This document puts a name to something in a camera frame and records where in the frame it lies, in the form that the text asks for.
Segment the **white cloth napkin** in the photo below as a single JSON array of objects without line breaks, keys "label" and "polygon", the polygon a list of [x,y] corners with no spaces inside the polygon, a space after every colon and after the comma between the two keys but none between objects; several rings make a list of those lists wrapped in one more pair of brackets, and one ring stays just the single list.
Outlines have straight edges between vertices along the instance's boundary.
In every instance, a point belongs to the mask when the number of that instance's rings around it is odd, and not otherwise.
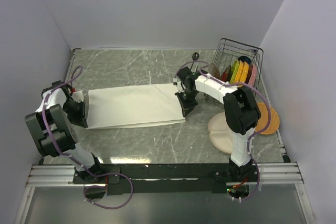
[{"label": "white cloth napkin", "polygon": [[171,83],[126,86],[74,92],[85,101],[89,130],[153,127],[184,123]]}]

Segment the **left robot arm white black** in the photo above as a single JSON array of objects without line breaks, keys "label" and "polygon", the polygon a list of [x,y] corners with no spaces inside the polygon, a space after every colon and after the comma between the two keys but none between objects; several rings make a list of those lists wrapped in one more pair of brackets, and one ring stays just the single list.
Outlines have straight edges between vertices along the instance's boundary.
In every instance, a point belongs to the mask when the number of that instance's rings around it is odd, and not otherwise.
[{"label": "left robot arm white black", "polygon": [[39,108],[25,116],[25,123],[39,153],[45,156],[68,158],[79,176],[92,183],[100,182],[104,170],[97,157],[78,144],[73,126],[88,128],[89,100],[79,93],[79,99],[72,97],[72,86],[62,81],[52,83],[41,93]]}]

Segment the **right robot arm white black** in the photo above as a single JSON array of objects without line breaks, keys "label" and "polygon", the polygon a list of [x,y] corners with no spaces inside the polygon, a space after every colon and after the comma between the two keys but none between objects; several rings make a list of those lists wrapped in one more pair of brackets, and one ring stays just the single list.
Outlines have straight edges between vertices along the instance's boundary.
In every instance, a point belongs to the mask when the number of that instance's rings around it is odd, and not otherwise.
[{"label": "right robot arm white black", "polygon": [[250,85],[228,84],[203,71],[192,72],[189,67],[177,71],[173,84],[182,84],[175,95],[181,105],[182,115],[186,117],[198,105],[196,96],[202,92],[224,106],[225,119],[233,132],[233,152],[230,160],[235,164],[229,169],[231,178],[242,181],[248,175],[245,166],[250,162],[249,142],[261,113]]}]

